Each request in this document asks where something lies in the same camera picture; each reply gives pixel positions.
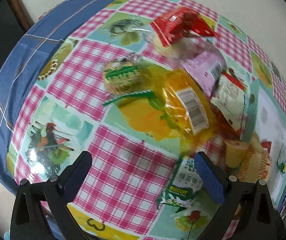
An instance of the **purple snack package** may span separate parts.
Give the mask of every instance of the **purple snack package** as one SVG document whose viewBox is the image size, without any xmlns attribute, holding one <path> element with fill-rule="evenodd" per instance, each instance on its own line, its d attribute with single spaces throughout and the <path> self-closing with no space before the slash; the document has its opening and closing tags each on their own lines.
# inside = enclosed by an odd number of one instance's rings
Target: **purple snack package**
<svg viewBox="0 0 286 240">
<path fill-rule="evenodd" d="M 183 61 L 182 67 L 198 83 L 203 92 L 210 97 L 214 84 L 226 62 L 222 54 L 213 49 L 205 50 L 192 59 Z"/>
</svg>

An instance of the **tablecloth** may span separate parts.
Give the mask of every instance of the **tablecloth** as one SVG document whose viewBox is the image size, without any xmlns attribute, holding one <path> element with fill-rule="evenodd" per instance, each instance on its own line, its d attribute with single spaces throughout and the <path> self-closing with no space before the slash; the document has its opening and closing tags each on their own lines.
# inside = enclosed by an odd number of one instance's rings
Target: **tablecloth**
<svg viewBox="0 0 286 240">
<path fill-rule="evenodd" d="M 106 92 L 97 65 L 125 57 L 132 51 L 144 56 L 150 64 L 168 70 L 171 70 L 171 63 L 143 39 L 134 34 L 129 39 L 129 35 L 125 36 L 127 33 L 118 36 L 111 27 L 129 19 L 146 25 L 178 5 L 188 6 L 199 11 L 220 35 L 220 39 L 210 41 L 222 52 L 228 67 L 238 72 L 248 87 L 252 81 L 260 79 L 285 115 L 286 82 L 253 39 L 228 19 L 199 3 L 192 0 L 102 1 L 99 5 L 98 0 L 63 2 L 21 39 L 2 67 L 0 180 L 12 191 L 17 186 L 10 172 L 16 183 L 22 178 L 31 182 L 44 181 L 51 174 L 59 174 L 81 150 L 87 149 L 93 156 L 93 167 L 69 206 L 83 229 L 105 238 L 114 234 L 115 239 L 187 238 L 188 232 L 184 231 L 187 215 L 174 216 L 171 208 L 157 210 L 155 205 L 178 158 L 177 140 L 156 141 L 140 130 L 128 128 L 116 106 L 103 108 Z M 75 4 L 77 11 L 70 8 Z M 85 10 L 94 4 L 97 7 L 90 10 L 92 14 L 86 15 Z M 44 35 L 50 24 L 53 30 Z M 15 75 L 10 69 L 13 66 Z M 33 160 L 35 156 L 31 156 L 28 149 L 41 133 L 49 134 L 54 130 L 55 144 L 62 145 L 60 156 L 62 151 L 66 152 L 66 161 L 61 163 L 50 153 L 53 165 L 44 167 Z M 224 166 L 223 139 L 224 134 L 219 134 L 199 148 L 220 166 Z M 4 154 L 7 149 L 8 169 Z M 206 201 L 206 193 L 199 194 L 199 198 L 200 202 Z M 165 225 L 169 220 L 173 230 Z M 210 217 L 204 218 L 203 223 L 193 229 L 194 236 L 202 232 L 209 220 Z M 231 224 L 226 238 L 233 233 L 236 223 Z"/>
</svg>

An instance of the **blue gripper pad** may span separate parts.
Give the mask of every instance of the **blue gripper pad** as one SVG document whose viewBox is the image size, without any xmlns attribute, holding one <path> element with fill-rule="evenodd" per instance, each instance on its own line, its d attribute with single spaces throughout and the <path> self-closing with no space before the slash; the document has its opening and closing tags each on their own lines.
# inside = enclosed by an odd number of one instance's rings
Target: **blue gripper pad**
<svg viewBox="0 0 286 240">
<path fill-rule="evenodd" d="M 210 194 L 212 200 L 222 205 L 225 200 L 224 186 L 215 176 L 214 172 L 203 159 L 202 155 L 199 153 L 197 153 L 194 157 L 194 168 L 201 177 L 203 185 Z"/>
</svg>

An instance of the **green and white biscuit package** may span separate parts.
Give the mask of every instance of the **green and white biscuit package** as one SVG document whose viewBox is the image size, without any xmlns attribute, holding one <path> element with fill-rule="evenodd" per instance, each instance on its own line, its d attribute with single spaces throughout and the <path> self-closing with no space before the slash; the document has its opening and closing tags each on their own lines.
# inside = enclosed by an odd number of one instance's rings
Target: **green and white biscuit package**
<svg viewBox="0 0 286 240">
<path fill-rule="evenodd" d="M 194 159 L 180 157 L 175 164 L 173 173 L 156 199 L 157 208 L 160 204 L 178 207 L 190 207 L 203 181 L 194 169 Z"/>
</svg>

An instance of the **barcode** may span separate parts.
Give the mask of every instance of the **barcode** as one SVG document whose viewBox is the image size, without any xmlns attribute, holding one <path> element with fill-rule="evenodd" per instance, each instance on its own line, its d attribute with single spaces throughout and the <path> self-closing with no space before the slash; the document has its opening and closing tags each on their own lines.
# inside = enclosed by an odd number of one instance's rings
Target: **barcode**
<svg viewBox="0 0 286 240">
<path fill-rule="evenodd" d="M 215 65 L 211 68 L 210 73 L 214 77 L 214 79 L 218 79 L 221 74 L 221 64 L 216 62 Z"/>
<path fill-rule="evenodd" d="M 197 134 L 208 128 L 209 122 L 206 112 L 193 89 L 189 87 L 184 90 L 177 91 L 176 94 L 188 112 L 193 134 Z"/>
</svg>

